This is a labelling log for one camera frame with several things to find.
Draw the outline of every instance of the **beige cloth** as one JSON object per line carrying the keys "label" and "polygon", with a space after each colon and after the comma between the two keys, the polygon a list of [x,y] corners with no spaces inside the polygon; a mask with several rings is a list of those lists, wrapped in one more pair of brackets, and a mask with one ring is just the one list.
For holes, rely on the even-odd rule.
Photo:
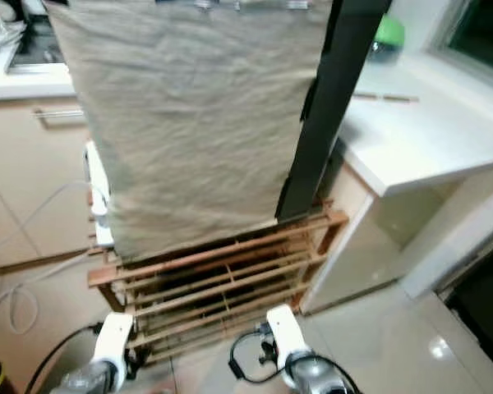
{"label": "beige cloth", "polygon": [[274,220],[330,2],[48,5],[111,187],[123,257]]}

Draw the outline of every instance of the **white cable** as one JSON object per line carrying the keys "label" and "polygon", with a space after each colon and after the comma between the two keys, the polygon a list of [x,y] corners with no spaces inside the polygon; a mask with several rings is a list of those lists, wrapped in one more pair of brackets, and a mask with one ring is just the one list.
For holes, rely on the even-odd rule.
{"label": "white cable", "polygon": [[26,220],[24,220],[22,223],[20,223],[20,226],[18,226],[16,228],[16,230],[14,232],[12,232],[9,236],[6,236],[4,239],[2,239],[0,241],[0,247],[2,247],[4,244],[6,244],[7,242],[9,242],[16,234],[18,234],[19,232],[21,232],[22,230],[24,230],[25,226],[27,226],[31,220],[33,220],[35,218],[35,216],[42,210],[46,207],[46,205],[48,205],[57,195],[59,195],[60,193],[62,193],[63,190],[66,190],[67,188],[69,187],[77,187],[77,186],[87,186],[87,187],[90,187],[90,188],[93,188],[95,190],[97,190],[100,195],[102,196],[103,200],[104,200],[104,203],[107,205],[107,199],[106,197],[104,196],[104,194],[102,193],[102,190],[100,190],[97,186],[89,183],[89,182],[86,182],[86,181],[73,181],[73,182],[69,182],[65,185],[62,185],[60,186],[59,188],[57,188],[37,209],[35,209],[30,216],[27,217]]}
{"label": "white cable", "polygon": [[[41,281],[43,279],[46,279],[47,277],[51,277],[56,273],[60,273],[61,271],[70,268],[71,266],[81,263],[86,257],[88,257],[87,253],[79,254],[78,256],[69,259],[68,261],[65,261],[55,267],[50,268],[49,270],[41,273],[40,275],[36,275],[34,277],[26,279],[23,282],[17,283],[15,286],[11,287],[10,289],[3,291],[0,294],[0,303],[5,299],[8,300],[7,305],[9,307],[9,313],[8,313],[9,328],[11,329],[11,331],[19,335],[25,334],[35,325],[36,319],[39,316],[39,302],[37,301],[36,296],[29,289],[25,288],[26,285]],[[13,317],[14,297],[15,295],[20,295],[20,294],[22,294],[31,303],[31,307],[33,308],[31,319],[23,328],[18,328],[15,325],[15,319]]]}

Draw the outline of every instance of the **cabinet handle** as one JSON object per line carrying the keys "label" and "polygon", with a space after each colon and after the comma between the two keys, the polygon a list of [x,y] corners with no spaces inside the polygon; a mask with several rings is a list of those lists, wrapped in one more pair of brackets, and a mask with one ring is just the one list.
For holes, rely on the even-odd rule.
{"label": "cabinet handle", "polygon": [[33,114],[40,120],[42,126],[49,128],[48,119],[66,119],[75,117],[84,117],[84,111],[81,109],[65,109],[62,111],[42,111],[39,108],[33,110]]}

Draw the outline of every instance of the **white countertop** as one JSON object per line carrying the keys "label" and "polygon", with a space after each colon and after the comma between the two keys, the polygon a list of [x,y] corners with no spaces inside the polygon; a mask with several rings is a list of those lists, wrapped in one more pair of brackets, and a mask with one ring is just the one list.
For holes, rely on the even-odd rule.
{"label": "white countertop", "polygon": [[418,103],[353,98],[340,129],[345,160],[379,195],[493,166],[493,121],[399,66],[367,64],[356,91]]}
{"label": "white countertop", "polygon": [[0,48],[0,100],[75,95],[68,72],[6,74],[6,66],[15,48],[15,44]]}

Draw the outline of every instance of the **black panel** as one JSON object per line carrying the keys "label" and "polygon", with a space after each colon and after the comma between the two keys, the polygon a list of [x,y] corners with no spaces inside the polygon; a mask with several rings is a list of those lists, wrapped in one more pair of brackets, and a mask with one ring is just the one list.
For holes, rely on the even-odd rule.
{"label": "black panel", "polygon": [[311,209],[339,125],[390,0],[334,0],[313,89],[307,95],[296,155],[279,196],[280,222]]}

